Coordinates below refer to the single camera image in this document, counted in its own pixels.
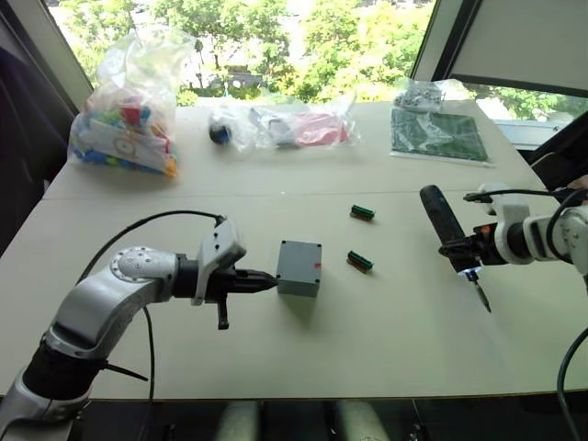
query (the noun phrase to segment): white table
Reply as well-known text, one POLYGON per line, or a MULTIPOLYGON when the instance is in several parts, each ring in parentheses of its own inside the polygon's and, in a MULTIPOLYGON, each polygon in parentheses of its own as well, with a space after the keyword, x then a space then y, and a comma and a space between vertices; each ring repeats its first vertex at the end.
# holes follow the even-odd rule
MULTIPOLYGON (((191 112, 196 110, 182 113, 185 117, 191 112)), ((486 123, 479 121, 479 126, 486 123)), ((444 190, 459 187, 446 191, 447 199, 470 231, 490 218, 461 200, 463 190, 489 179, 540 187, 518 153, 508 152, 511 147, 502 134, 490 125, 486 130, 484 141, 492 156, 504 158, 498 167, 385 155, 380 160, 386 162, 390 180, 383 179, 386 164, 375 160, 370 160, 373 174, 368 164, 341 163, 339 172, 326 160, 321 166, 310 164, 306 173, 302 164, 288 168, 284 163, 224 163, 207 156, 207 150, 200 152, 203 174, 214 169, 224 176, 241 175, 243 184, 233 180, 215 187, 202 176, 191 179, 185 174, 176 187, 158 187, 156 183, 163 181, 157 176, 66 166, 0 260, 0 391, 6 391, 28 363, 62 298, 102 243, 131 222, 166 209, 204 209, 235 219, 248 246, 241 267, 274 272, 282 239, 322 243, 323 266, 317 300, 278 296, 274 289, 231 295, 231 329, 226 332, 216 330, 212 305, 194 308, 187 300, 154 305, 159 399, 428 397, 553 390, 561 357, 588 316, 579 275, 562 263, 484 268, 481 284, 492 305, 489 314, 473 286, 436 252, 439 243, 418 196, 424 184, 437 183, 444 190), (274 166, 281 170, 279 180, 273 176, 274 166), (419 173, 421 168, 426 172, 419 173), (341 178, 342 188, 337 190, 339 174, 354 169, 362 170, 364 185, 355 188, 341 178), (323 186, 312 190, 301 176, 318 180, 321 170, 323 186), (408 182, 397 177, 401 173, 408 182), (262 177, 276 183, 257 183, 262 177), (378 189, 378 184, 387 187, 378 189), (349 218, 352 204, 375 209, 374 222, 349 218), (364 275, 345 262, 350 249, 375 262, 372 274, 364 275)), ((195 141, 209 151, 200 135, 195 141)), ((379 141, 384 143, 388 148, 387 141, 379 141)), ((189 158, 187 163, 196 163, 189 158)), ((549 199, 529 200, 536 213, 555 208, 549 199)), ((159 220, 130 234, 116 248, 145 244, 194 255, 211 228, 210 220, 200 218, 159 220)), ((148 374, 147 336, 140 315, 110 359, 148 374)), ((571 365, 568 387, 585 387, 585 363, 581 349, 571 365)), ((145 396, 144 383, 109 372, 98 376, 93 389, 94 398, 145 396)))

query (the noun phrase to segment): gray box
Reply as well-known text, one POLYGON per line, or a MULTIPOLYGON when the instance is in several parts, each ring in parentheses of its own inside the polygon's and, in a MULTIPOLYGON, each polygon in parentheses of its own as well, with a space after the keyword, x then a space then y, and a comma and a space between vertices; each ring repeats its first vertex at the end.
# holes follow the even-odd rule
POLYGON ((282 241, 277 260, 277 292, 316 297, 321 284, 320 243, 282 241))

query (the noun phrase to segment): clear plastic bag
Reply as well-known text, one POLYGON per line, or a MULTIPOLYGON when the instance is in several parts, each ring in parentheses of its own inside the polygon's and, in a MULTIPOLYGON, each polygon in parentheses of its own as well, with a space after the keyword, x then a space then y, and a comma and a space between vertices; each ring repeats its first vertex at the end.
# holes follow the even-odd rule
POLYGON ((254 106, 228 101, 210 114, 210 137, 240 153, 351 145, 359 139, 349 114, 354 102, 353 96, 305 105, 296 98, 272 94, 265 94, 254 106))
POLYGON ((457 80, 406 79, 391 111, 391 153, 491 166, 474 118, 440 113, 445 99, 467 98, 457 80))
POLYGON ((73 121, 70 153, 175 176, 175 95, 193 47, 192 37, 165 26, 132 30, 110 47, 96 69, 98 87, 73 121))
POLYGON ((438 112, 445 93, 428 81, 414 81, 406 78, 396 84, 401 91, 394 98, 394 106, 412 112, 438 112))

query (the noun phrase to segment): green foliage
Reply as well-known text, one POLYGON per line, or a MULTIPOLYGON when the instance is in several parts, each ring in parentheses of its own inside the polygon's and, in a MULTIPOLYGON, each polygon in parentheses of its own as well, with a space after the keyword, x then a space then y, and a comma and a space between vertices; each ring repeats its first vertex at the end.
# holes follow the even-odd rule
POLYGON ((307 66, 292 93, 323 102, 352 90, 358 101, 391 99, 394 83, 408 76, 431 16, 432 4, 400 9, 356 0, 317 0, 303 26, 307 66))
POLYGON ((256 85, 247 85, 243 87, 229 87, 229 94, 233 98, 252 101, 259 97, 261 89, 256 85))
POLYGON ((197 51, 211 51, 216 70, 225 52, 241 49, 255 73, 279 74, 286 64, 288 35, 278 23, 286 0, 158 0, 153 13, 196 37, 197 51))
POLYGON ((177 93, 178 106, 194 106, 198 100, 198 93, 193 89, 181 86, 177 93))
POLYGON ((134 28, 130 13, 137 4, 134 0, 63 0, 60 6, 68 14, 73 52, 95 85, 96 67, 107 48, 134 28))
POLYGON ((491 85, 465 85, 475 99, 498 98, 515 119, 538 119, 551 112, 566 112, 574 118, 588 111, 588 99, 491 85))

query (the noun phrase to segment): window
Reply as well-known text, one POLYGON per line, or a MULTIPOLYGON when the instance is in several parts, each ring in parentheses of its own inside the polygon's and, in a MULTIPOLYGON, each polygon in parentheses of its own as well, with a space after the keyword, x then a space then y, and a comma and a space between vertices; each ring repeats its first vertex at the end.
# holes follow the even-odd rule
POLYGON ((356 90, 390 100, 421 46, 433 0, 45 0, 86 75, 131 28, 165 23, 196 40, 179 105, 254 99, 261 87, 323 102, 356 90))
POLYGON ((588 98, 464 83, 517 150, 535 150, 588 111, 588 98))

